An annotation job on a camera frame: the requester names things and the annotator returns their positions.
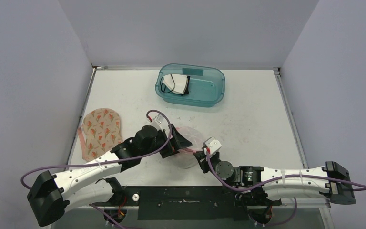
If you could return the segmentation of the white mesh laundry bag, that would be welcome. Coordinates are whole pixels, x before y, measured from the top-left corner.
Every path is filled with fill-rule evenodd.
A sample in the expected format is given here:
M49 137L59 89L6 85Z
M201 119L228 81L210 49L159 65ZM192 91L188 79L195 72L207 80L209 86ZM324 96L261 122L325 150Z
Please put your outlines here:
M190 141L192 146L179 150L179 153L172 156L171 162L179 168L189 169L198 164L193 154L201 150L205 137L198 130L188 126L178 127L177 131Z

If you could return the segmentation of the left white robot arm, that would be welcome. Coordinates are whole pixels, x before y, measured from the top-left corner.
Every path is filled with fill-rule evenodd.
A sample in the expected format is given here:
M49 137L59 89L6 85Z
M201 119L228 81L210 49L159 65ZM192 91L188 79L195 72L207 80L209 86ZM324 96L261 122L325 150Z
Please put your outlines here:
M122 202L123 192L113 175L138 165L145 155L160 153L166 158L192 145L174 125L170 125L168 133L145 125L134 137L92 162L56 174L40 173L27 200L41 227L56 222L71 209L91 203L108 202L115 206Z

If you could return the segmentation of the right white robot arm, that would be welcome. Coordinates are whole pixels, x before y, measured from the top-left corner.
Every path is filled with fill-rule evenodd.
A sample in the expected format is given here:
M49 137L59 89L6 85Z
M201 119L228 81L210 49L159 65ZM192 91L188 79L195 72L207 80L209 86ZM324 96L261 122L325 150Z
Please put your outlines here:
M203 173L212 172L229 191L237 192L249 205L267 205L283 198L323 198L339 205L356 203L347 169L327 161L322 167L307 169L273 169L238 166L222 161L219 153L206 156L194 153Z

